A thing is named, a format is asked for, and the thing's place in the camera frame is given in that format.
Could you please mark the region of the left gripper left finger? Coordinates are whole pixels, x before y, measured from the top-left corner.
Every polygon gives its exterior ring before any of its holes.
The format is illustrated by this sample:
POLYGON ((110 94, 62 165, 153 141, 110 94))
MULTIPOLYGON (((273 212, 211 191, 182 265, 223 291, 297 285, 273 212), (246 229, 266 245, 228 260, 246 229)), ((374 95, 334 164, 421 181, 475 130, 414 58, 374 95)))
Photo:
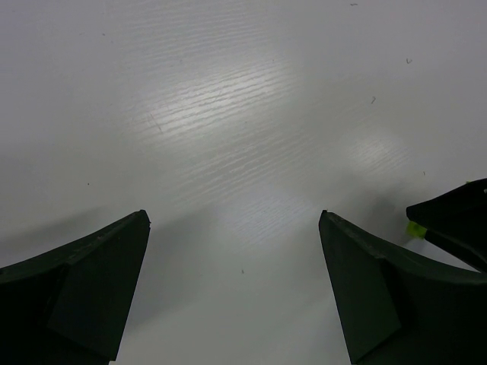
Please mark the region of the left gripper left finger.
POLYGON ((151 222, 133 212, 1 269, 3 364, 109 364, 117 358, 151 222))

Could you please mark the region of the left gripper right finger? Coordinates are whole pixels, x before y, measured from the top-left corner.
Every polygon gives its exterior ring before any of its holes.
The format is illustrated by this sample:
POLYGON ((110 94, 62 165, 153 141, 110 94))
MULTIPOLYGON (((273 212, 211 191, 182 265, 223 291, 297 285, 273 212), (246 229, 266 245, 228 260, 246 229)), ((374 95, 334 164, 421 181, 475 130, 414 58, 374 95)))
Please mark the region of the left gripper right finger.
POLYGON ((324 211, 323 255, 353 364, 484 364, 486 276, 324 211))

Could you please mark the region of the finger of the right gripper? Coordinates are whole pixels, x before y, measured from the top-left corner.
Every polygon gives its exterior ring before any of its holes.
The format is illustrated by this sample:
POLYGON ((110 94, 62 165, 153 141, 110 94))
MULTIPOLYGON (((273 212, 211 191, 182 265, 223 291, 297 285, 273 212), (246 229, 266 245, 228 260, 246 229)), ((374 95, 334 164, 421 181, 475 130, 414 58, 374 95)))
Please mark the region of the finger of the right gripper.
POLYGON ((476 270, 486 273, 486 254, 480 253, 465 243, 434 232, 433 230, 427 230, 425 240, 450 253, 476 270))
POLYGON ((406 216, 423 236, 485 236, 486 179, 466 182, 436 198, 410 205, 406 216))

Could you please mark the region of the small lime curved piece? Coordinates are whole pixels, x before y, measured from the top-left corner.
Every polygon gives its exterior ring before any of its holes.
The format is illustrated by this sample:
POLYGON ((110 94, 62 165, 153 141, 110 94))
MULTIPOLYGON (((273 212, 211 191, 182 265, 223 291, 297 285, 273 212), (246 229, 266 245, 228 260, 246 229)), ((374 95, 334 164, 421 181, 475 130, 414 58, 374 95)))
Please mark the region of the small lime curved piece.
POLYGON ((410 221, 407 224, 406 232, 415 239, 423 240, 427 233, 427 229, 414 221, 410 221))

